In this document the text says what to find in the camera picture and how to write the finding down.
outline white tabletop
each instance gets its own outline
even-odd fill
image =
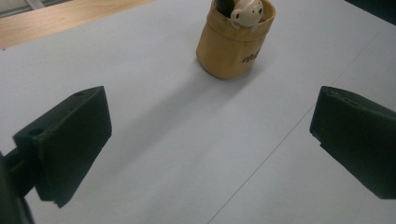
[[[334,86],[396,110],[396,27],[343,0],[273,0],[253,68],[198,64],[210,0],[156,0],[0,51],[0,148],[76,91],[105,86],[113,136],[64,208],[37,224],[394,223],[309,133]]]

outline tan cloth bag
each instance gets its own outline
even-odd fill
[[[233,28],[230,19],[219,13],[212,1],[196,50],[198,62],[209,74],[233,78],[253,65],[276,14],[269,1],[262,0],[262,5],[264,16],[256,30],[250,32],[247,27]]]

